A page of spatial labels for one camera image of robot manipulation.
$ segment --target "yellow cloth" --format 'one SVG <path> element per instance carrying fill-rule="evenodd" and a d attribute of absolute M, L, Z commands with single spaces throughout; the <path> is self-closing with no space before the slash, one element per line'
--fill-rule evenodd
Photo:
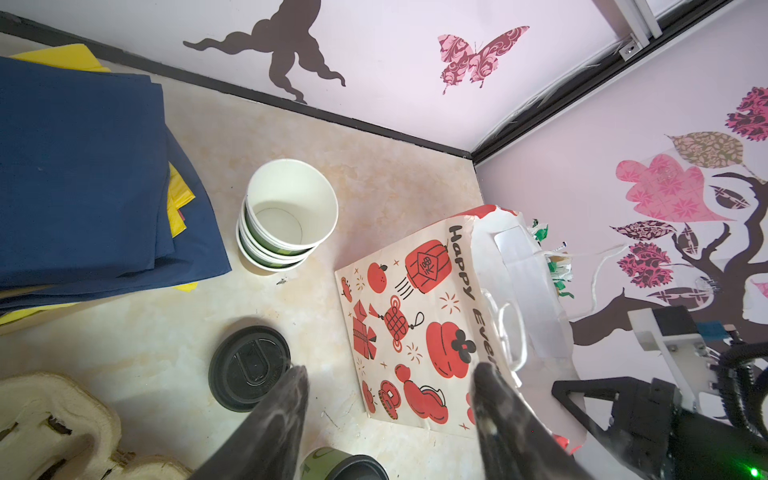
<path fill-rule="evenodd" d="M 48 65 L 49 67 L 66 68 L 68 70 L 94 71 L 99 73 L 110 72 L 110 69 L 102 66 L 98 59 L 96 59 L 91 51 L 88 50 L 88 47 L 83 44 L 64 45 L 61 47 L 27 51 L 25 53 L 11 55 L 11 58 Z M 167 202 L 168 223 L 170 224 L 171 236 L 176 237 L 176 235 L 187 229 L 187 225 L 184 223 L 184 220 L 179 214 L 179 209 L 190 203 L 194 199 L 194 194 L 192 193 L 192 190 L 190 190 L 190 188 L 187 186 L 187 182 L 184 181 L 179 172 L 170 162 L 168 163 L 168 167 L 170 168 L 170 181 L 168 182 Z M 27 287 L 24 289 L 5 290 L 0 292 L 4 293 L 4 295 L 0 296 L 0 298 L 21 295 L 23 293 L 29 293 L 31 291 L 40 290 L 47 287 L 48 285 Z M 191 292 L 197 288 L 197 282 L 175 286 L 174 288 L 181 290 L 182 292 Z M 3 325 L 4 323 L 15 322 L 16 320 L 20 320 L 26 316 L 30 316 L 33 313 L 41 312 L 43 310 L 52 310 L 75 304 L 76 303 L 62 303 L 59 305 L 36 306 L 33 308 L 16 310 L 14 312 L 1 315 L 0 325 Z"/>
<path fill-rule="evenodd" d="M 109 68 L 102 67 L 88 47 L 82 43 L 28 51 L 11 55 L 11 58 L 68 70 L 109 72 Z"/>
<path fill-rule="evenodd" d="M 16 310 L 14 312 L 8 312 L 3 316 L 0 316 L 0 325 L 5 325 L 6 323 L 15 322 L 16 320 L 20 320 L 26 316 L 33 315 L 37 312 L 43 312 L 45 310 L 54 310 L 57 308 L 63 308 L 65 306 L 73 306 L 77 305 L 78 303 L 59 303 L 58 305 L 44 305 L 44 306 L 33 306 L 32 308 L 25 308 L 23 310 Z"/>
<path fill-rule="evenodd" d="M 179 172 L 172 164 L 170 167 L 170 182 L 168 183 L 168 222 L 170 223 L 170 234 L 176 237 L 179 233 L 187 229 L 184 219 L 179 214 L 179 209 L 194 200 L 192 190 L 187 186 L 187 182 L 181 177 Z"/>
<path fill-rule="evenodd" d="M 182 292 L 191 292 L 192 290 L 197 288 L 197 282 L 192 283 L 185 283 L 184 285 L 176 285 L 174 287 L 176 290 L 180 290 Z"/>

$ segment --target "black baseboard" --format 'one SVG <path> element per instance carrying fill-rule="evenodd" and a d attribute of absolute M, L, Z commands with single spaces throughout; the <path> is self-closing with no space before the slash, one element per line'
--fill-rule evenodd
<path fill-rule="evenodd" d="M 470 158 L 468 151 L 424 140 L 423 138 L 413 137 L 412 135 L 403 134 L 398 131 L 390 130 L 389 128 L 380 127 L 354 118 L 344 117 L 343 115 L 320 110 L 319 108 L 309 107 L 295 101 L 265 94 L 260 91 L 239 87 L 225 81 L 195 74 L 180 68 L 169 67 L 168 65 L 163 65 L 159 62 L 134 55 L 119 48 L 110 47 L 109 45 L 88 40 L 87 38 L 78 37 L 77 35 L 72 35 L 65 31 L 57 30 L 26 18 L 19 18 L 6 12 L 0 12 L 0 32 L 19 38 L 26 38 L 27 40 L 36 41 L 37 43 L 42 43 L 43 45 L 51 47 L 82 43 L 88 46 L 93 54 L 101 60 L 111 61 L 116 64 L 125 65 L 126 67 L 137 68 L 138 70 L 173 78 L 174 80 L 200 85 L 201 87 L 218 90 L 225 94 L 257 101 L 261 104 L 294 111 L 297 114 L 307 115 L 334 124 L 344 125 L 345 127 L 355 128 L 356 130 L 366 131 L 370 134 L 405 141 L 410 144 L 418 145 L 419 147 L 455 155 L 456 157 Z"/>
<path fill-rule="evenodd" d="M 523 110 L 495 136 L 475 149 L 470 155 L 472 163 L 477 165 L 488 160 L 510 143 L 554 117 L 558 112 L 599 88 L 605 82 L 610 81 L 622 71 L 627 70 L 642 58 L 650 55 L 651 52 L 661 48 L 730 2 L 731 0 L 691 0 L 680 4 L 658 19 L 663 33 L 659 38 L 652 38 L 650 45 L 640 50 L 628 61 L 625 61 L 616 51 L 600 60 L 595 67 L 577 74 L 558 88 L 547 101 L 534 104 Z"/>

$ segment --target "stacked paper bowls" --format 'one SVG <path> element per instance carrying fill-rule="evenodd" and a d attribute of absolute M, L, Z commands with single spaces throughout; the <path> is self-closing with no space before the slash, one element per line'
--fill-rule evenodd
<path fill-rule="evenodd" d="M 339 202 L 315 167 L 290 158 L 262 165 L 250 178 L 237 221 L 237 246 L 264 273 L 291 270 L 333 232 Z"/>

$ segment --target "white wall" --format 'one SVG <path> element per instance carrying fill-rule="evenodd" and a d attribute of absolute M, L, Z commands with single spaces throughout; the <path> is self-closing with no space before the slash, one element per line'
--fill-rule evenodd
<path fill-rule="evenodd" d="M 722 14 L 694 31 L 679 43 L 661 52 L 592 97 L 566 111 L 536 131 L 516 141 L 500 154 L 477 167 L 486 203 L 520 210 L 528 219 L 549 223 L 549 238 L 544 247 L 568 242 L 570 253 L 598 252 L 620 243 L 637 242 L 611 229 L 629 223 L 652 220 L 634 210 L 636 203 L 626 199 L 634 184 L 617 178 L 616 167 L 633 160 L 649 165 L 660 153 L 669 154 L 683 170 L 692 168 L 674 149 L 667 135 L 698 131 L 729 134 L 743 145 L 743 163 L 757 176 L 768 179 L 768 140 L 751 141 L 729 129 L 727 115 L 753 87 L 768 87 L 768 50 L 756 46 L 755 32 L 762 31 L 768 18 L 768 2 L 735 1 Z M 723 172 L 750 176 L 741 165 L 701 168 L 704 176 L 703 199 L 716 214 L 732 219 L 726 223 L 731 235 L 712 259 L 720 268 L 749 243 L 743 222 L 757 206 L 750 186 L 741 180 L 715 177 Z M 726 187 L 741 194 L 750 206 L 740 210 L 723 207 L 715 200 L 712 186 Z M 684 223 L 668 222 L 680 232 Z M 723 232 L 722 221 L 696 221 L 689 225 L 696 232 L 700 249 Z M 667 252 L 671 263 L 684 263 L 671 235 L 645 240 Z M 610 259 L 598 277 L 598 309 L 620 295 L 665 305 L 649 297 L 651 293 L 675 287 L 695 287 L 703 275 L 687 266 L 669 266 L 673 281 L 667 285 L 640 288 Z M 768 260 L 768 247 L 753 262 Z M 567 290 L 575 299 L 562 298 L 570 313 L 589 309 L 591 276 L 599 258 L 574 259 L 574 281 Z M 768 324 L 768 298 L 754 283 L 768 283 L 768 273 L 752 276 L 746 283 L 743 318 L 751 323 Z M 730 323 L 736 317 L 721 318 Z M 747 341 L 765 341 L 768 325 Z M 650 382 L 654 377 L 673 381 L 658 353 L 644 352 L 632 332 L 615 329 L 589 346 L 574 348 L 574 364 L 582 379 L 634 376 Z M 723 415 L 715 397 L 702 399 L 706 414 Z M 610 415 L 610 409 L 588 404 L 591 415 Z M 588 443 L 577 454 L 585 465 L 598 466 L 595 478 L 637 478 L 626 470 L 609 474 L 604 452 Z"/>
<path fill-rule="evenodd" d="M 655 12 L 677 0 L 653 0 Z M 293 99 L 267 77 L 270 54 L 195 51 L 182 41 L 251 32 L 280 0 L 0 0 L 0 10 L 131 53 Z M 484 87 L 469 78 L 448 88 L 440 35 L 478 48 L 518 26 L 528 30 L 499 58 Z M 294 65 L 287 75 L 307 103 L 464 150 L 547 84 L 590 58 L 616 34 L 592 0 L 325 0 L 310 28 L 331 70 L 323 80 Z"/>

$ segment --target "navy blue cloth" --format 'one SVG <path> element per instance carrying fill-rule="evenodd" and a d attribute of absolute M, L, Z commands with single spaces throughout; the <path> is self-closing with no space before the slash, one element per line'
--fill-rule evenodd
<path fill-rule="evenodd" d="M 166 135 L 168 160 L 195 195 L 194 200 L 181 208 L 187 229 L 174 238 L 175 251 L 156 259 L 152 270 L 127 273 L 114 279 L 58 285 L 33 294 L 0 300 L 0 313 L 197 282 L 232 270 L 203 183 L 171 132 L 167 131 Z"/>
<path fill-rule="evenodd" d="M 160 85 L 0 58 L 0 111 L 0 288 L 115 278 L 169 253 Z"/>

